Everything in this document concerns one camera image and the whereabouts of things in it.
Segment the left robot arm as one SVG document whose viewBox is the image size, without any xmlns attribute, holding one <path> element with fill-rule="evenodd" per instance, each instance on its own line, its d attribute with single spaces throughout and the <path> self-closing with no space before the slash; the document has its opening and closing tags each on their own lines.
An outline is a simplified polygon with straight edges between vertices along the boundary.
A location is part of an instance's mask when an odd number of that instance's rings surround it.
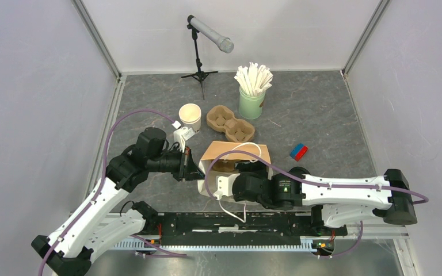
<svg viewBox="0 0 442 276">
<path fill-rule="evenodd" d="M 203 179 L 204 173 L 186 146 L 194 134 L 192 128 L 180 127 L 173 133 L 174 143 L 169 144 L 163 130 L 146 128 L 135 144 L 110 160 L 105 176 L 57 230 L 35 237 L 33 249 L 57 275 L 85 275 L 99 256 L 126 237 L 158 232 L 158 213 L 144 201 L 134 203 L 108 226 L 98 226 L 149 173 L 170 173 L 178 182 Z"/>
</svg>

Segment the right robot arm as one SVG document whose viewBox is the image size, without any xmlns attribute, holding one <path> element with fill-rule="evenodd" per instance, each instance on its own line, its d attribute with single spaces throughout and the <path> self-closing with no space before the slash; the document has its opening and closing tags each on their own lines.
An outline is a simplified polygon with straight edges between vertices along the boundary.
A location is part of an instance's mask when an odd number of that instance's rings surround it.
<svg viewBox="0 0 442 276">
<path fill-rule="evenodd" d="M 391 225 L 418 222 L 409 183 L 399 169 L 370 178 L 322 178 L 294 167 L 271 177 L 245 171 L 230 176 L 228 182 L 236 202 L 280 211 L 311 207 L 309 226 L 317 235 L 374 217 Z"/>
</svg>

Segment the brown pulp carrier top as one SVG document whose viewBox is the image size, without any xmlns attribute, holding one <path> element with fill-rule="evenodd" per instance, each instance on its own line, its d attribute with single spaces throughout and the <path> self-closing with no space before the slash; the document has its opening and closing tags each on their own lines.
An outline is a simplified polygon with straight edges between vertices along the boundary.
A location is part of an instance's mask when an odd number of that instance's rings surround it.
<svg viewBox="0 0 442 276">
<path fill-rule="evenodd" d="M 213 162 L 212 170 L 222 173 L 230 173 L 236 170 L 235 164 L 235 160 L 218 160 Z"/>
</svg>

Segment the white paper cup printed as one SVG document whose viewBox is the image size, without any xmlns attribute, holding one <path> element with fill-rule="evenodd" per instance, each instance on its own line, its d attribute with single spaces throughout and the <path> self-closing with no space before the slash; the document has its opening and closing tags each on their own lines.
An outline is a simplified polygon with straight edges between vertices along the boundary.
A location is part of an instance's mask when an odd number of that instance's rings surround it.
<svg viewBox="0 0 442 276">
<path fill-rule="evenodd" d="M 199 132 L 201 128 L 201 109 L 198 105 L 187 103 L 178 111 L 179 118 L 184 126 Z"/>
</svg>

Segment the brown paper bag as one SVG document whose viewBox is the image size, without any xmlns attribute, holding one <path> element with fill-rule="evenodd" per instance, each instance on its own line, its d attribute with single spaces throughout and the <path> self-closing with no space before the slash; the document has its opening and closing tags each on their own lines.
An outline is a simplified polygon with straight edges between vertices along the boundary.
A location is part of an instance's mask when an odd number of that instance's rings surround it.
<svg viewBox="0 0 442 276">
<path fill-rule="evenodd" d="M 232 142 L 224 142 L 224 141 L 213 141 L 208 149 L 205 151 L 204 155 L 202 156 L 200 162 L 199 162 L 199 168 L 201 169 L 201 172 L 205 172 L 207 168 L 210 168 L 210 171 L 207 173 L 208 175 L 208 181 L 207 184 L 204 183 L 204 179 L 197 181 L 197 189 L 198 192 L 206 197 L 214 196 L 213 193 L 216 191 L 216 184 L 215 184 L 215 178 L 217 175 L 220 174 L 236 174 L 239 173 L 237 170 L 233 172 L 217 172 L 212 170 L 213 162 L 216 162 L 218 160 L 235 160 L 236 162 L 239 161 L 251 161 L 256 162 L 258 159 L 252 158 L 251 156 L 243 153 L 233 153 L 233 151 L 243 151 L 251 153 L 255 156 L 258 156 L 262 160 L 270 163 L 270 154 L 268 151 L 268 147 L 266 145 L 259 145 L 253 142 L 245 142 L 245 143 L 232 143 Z M 243 215 L 238 216 L 236 214 L 233 214 L 226 210 L 222 203 L 228 202 L 224 200 L 217 200 L 220 208 L 222 211 L 224 211 L 229 216 L 245 223 L 246 222 L 246 210 L 243 211 Z"/>
</svg>

